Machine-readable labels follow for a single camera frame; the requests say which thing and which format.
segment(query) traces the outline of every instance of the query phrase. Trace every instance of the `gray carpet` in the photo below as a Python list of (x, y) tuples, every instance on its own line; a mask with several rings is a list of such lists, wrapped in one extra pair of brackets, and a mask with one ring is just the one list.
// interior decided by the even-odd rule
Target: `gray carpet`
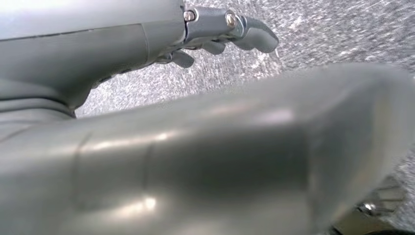
[[(190, 69), (153, 65), (93, 90), (79, 117), (200, 94), (224, 86), (276, 77), (287, 70), (334, 62), (394, 64), (415, 72), (414, 0), (190, 0), (227, 7), (264, 20), (280, 38), (276, 54), (229, 46), (219, 56), (191, 51)], [(408, 200), (390, 220), (415, 231), (415, 147), (394, 172)]]

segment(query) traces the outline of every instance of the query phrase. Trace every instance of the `metal bracket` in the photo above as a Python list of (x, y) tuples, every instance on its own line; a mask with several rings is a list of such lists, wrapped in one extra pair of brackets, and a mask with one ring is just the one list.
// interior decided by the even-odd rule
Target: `metal bracket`
[(357, 209), (369, 216), (380, 217), (394, 213), (405, 200), (405, 190), (393, 177), (387, 177)]
[(279, 44), (278, 37), (263, 22), (237, 15), (231, 10), (193, 7), (184, 11), (183, 18), (186, 27), (184, 41), (175, 47), (175, 51), (162, 55), (156, 63), (174, 62), (184, 68), (190, 67), (194, 60), (190, 60), (191, 56), (181, 49), (204, 49), (218, 55), (225, 50), (226, 43), (232, 42), (243, 50), (256, 48), (270, 53)]

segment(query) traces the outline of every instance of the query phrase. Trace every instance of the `gray plastic panel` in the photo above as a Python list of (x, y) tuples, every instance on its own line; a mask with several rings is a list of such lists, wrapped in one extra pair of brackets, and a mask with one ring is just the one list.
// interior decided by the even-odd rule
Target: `gray plastic panel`
[(0, 142), (0, 232), (312, 234), (405, 155), (414, 100), (409, 73), (351, 64), (45, 119)]
[(171, 46), (179, 45), (184, 41), (184, 20), (178, 18), (168, 22), (151, 22), (142, 24), (148, 45), (147, 63), (167, 52), (171, 52)]
[(73, 116), (73, 112), (71, 112), (67, 106), (54, 102), (48, 99), (12, 99), (12, 100), (2, 100), (0, 101), (0, 113), (4, 112), (12, 112), (18, 110), (27, 110), (27, 109), (47, 109), (47, 110), (55, 110), (57, 112), (61, 112), (68, 116)]
[(46, 98), (74, 109), (100, 79), (143, 65), (140, 24), (0, 42), (0, 101)]
[(0, 40), (183, 18), (182, 0), (2, 0)]

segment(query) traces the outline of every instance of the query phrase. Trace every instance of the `gray plastic arm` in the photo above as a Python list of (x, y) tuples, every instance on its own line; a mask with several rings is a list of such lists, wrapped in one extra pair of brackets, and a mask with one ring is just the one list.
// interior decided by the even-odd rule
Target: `gray plastic arm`
[(404, 156), (414, 100), (407, 72), (351, 64), (80, 120), (1, 113), (0, 232), (311, 234)]
[(184, 39), (183, 0), (24, 0), (0, 8), (0, 100), (70, 109), (116, 73), (145, 67)]

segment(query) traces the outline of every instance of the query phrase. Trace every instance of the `metal screw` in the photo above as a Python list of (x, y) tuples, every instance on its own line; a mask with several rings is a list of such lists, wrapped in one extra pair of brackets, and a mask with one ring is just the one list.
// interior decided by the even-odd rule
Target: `metal screw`
[(232, 28), (236, 27), (236, 15), (235, 15), (235, 13), (233, 13), (231, 11), (227, 12), (226, 16), (225, 16), (225, 19), (226, 19), (226, 24), (229, 27), (232, 27)]
[(375, 215), (376, 214), (376, 205), (372, 202), (363, 203), (358, 206), (359, 210), (367, 215)]
[(194, 21), (196, 19), (196, 15), (194, 14), (193, 11), (185, 11), (183, 13), (183, 17), (184, 17), (184, 21), (186, 22)]

